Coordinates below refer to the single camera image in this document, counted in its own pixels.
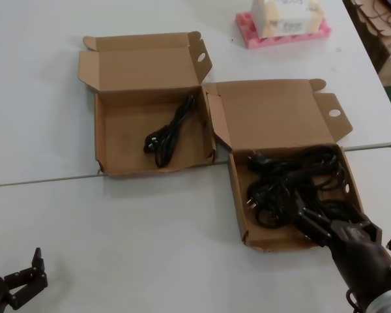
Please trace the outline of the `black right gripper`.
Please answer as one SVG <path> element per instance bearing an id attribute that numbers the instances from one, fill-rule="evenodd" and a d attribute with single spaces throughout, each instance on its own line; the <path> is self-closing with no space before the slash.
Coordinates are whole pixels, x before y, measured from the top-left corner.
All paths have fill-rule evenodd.
<path id="1" fill-rule="evenodd" d="M 315 244 L 328 246 L 357 305 L 370 305 L 391 290 L 391 258 L 381 245 L 382 231 L 355 208 L 342 209 L 343 221 L 330 221 L 292 196 L 293 225 Z"/>

